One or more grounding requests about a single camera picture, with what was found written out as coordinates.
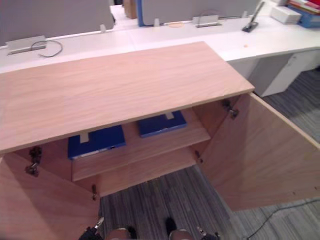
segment blue folder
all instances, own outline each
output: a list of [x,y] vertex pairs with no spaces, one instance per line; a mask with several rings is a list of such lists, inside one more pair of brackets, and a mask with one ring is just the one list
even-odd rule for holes
[[89,141],[80,143],[80,135],[69,137],[68,158],[71,160],[126,145],[121,125],[88,133]]
[[146,138],[187,126],[187,122],[181,111],[174,111],[172,115],[173,118],[171,119],[168,119],[168,117],[163,114],[139,120],[137,123],[140,136]]

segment person's leg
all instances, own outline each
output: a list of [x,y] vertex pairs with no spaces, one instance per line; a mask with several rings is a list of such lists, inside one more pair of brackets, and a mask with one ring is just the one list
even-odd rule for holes
[[170,233],[169,240],[195,240],[191,234],[184,229],[174,230]]
[[131,239],[130,232],[125,228],[112,230],[105,240],[127,240]]

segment white box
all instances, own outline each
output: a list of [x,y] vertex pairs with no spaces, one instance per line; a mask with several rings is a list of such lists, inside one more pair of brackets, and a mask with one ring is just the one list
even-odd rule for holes
[[283,24],[297,24],[301,14],[286,6],[275,6],[272,8],[270,16]]

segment open cabinet door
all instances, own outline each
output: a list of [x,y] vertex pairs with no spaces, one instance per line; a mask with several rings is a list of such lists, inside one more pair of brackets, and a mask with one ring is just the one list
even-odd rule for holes
[[0,239],[77,240],[98,220],[99,201],[92,194],[14,154],[0,160]]
[[200,168],[232,210],[320,195],[319,144],[251,94],[242,95],[201,155]]

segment cabinet shelf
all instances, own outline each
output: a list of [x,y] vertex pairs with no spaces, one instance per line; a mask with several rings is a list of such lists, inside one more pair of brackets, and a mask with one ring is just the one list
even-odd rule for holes
[[76,181],[75,184],[89,191],[94,184],[103,197],[195,164],[191,149],[185,147]]
[[141,138],[135,122],[124,124],[126,146],[74,160],[72,180],[79,181],[210,139],[191,108],[181,112],[186,127],[151,137]]

